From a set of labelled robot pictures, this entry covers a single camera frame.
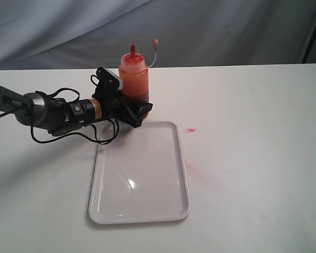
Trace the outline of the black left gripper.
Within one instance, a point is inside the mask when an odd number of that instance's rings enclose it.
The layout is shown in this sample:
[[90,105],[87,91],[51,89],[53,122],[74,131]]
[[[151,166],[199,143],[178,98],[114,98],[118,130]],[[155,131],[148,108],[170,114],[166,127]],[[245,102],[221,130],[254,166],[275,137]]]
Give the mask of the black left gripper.
[[133,128],[138,128],[142,125],[142,119],[145,119],[153,108],[152,103],[131,101],[120,91],[111,95],[94,93],[92,98],[99,103],[102,114],[102,116],[99,119],[95,119],[94,122],[116,119]]

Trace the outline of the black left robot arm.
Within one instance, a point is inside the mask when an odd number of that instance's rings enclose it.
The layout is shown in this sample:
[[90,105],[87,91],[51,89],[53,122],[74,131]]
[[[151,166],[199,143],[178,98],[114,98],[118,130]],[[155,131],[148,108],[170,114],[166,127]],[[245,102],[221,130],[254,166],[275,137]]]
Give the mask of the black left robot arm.
[[149,102],[130,101],[119,88],[99,83],[90,99],[67,102],[58,94],[35,91],[20,95],[0,85],[0,111],[15,115],[25,126],[46,130],[54,137],[64,136],[89,124],[114,120],[134,128],[141,126],[153,107]]

